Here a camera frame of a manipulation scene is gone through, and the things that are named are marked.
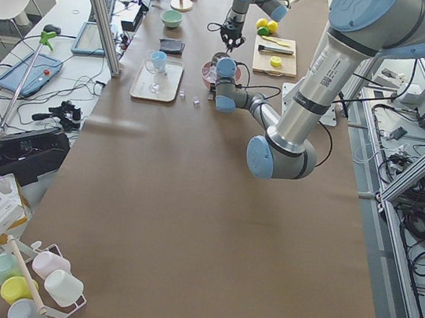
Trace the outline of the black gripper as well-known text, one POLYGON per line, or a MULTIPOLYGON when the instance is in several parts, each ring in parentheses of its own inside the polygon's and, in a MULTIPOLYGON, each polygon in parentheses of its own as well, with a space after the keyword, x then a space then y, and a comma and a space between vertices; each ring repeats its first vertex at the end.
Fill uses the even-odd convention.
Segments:
POLYGON ((245 42, 245 37, 242 36, 243 23, 237 22, 228 18, 221 25, 220 37, 227 47, 227 52, 233 52, 245 42))

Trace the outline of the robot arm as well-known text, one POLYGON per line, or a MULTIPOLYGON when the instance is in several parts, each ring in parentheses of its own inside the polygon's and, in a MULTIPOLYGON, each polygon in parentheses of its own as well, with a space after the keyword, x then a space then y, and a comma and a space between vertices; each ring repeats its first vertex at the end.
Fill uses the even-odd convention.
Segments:
POLYGON ((251 4, 257 5, 275 22, 281 21, 287 14, 290 6, 299 0, 233 0, 226 19, 220 27, 220 37, 231 52, 245 42, 242 29, 246 14, 251 4))
POLYGON ((263 95, 237 86, 234 59, 216 61, 216 109, 246 109, 265 129, 247 147, 255 177, 302 179, 313 171, 317 155, 307 137, 362 61, 425 57, 425 0, 333 0, 328 21, 325 46, 296 84, 283 115, 263 95))

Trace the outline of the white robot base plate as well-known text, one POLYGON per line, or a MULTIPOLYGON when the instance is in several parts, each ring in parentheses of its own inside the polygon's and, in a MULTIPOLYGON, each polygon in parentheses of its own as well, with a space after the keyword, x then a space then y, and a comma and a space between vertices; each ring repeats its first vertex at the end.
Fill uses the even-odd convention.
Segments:
MULTIPOLYGON (((300 83, 288 83, 288 82, 284 82, 282 84, 282 114, 284 114, 289 106, 290 103, 294 97, 294 95, 296 94, 297 90, 300 88, 300 83)), ((333 105, 331 105, 328 109, 327 112, 325 112, 325 114, 323 114, 320 118, 320 122, 325 125, 325 126, 336 126, 337 122, 336 122, 336 109, 337 109, 337 104, 334 103, 333 105)))

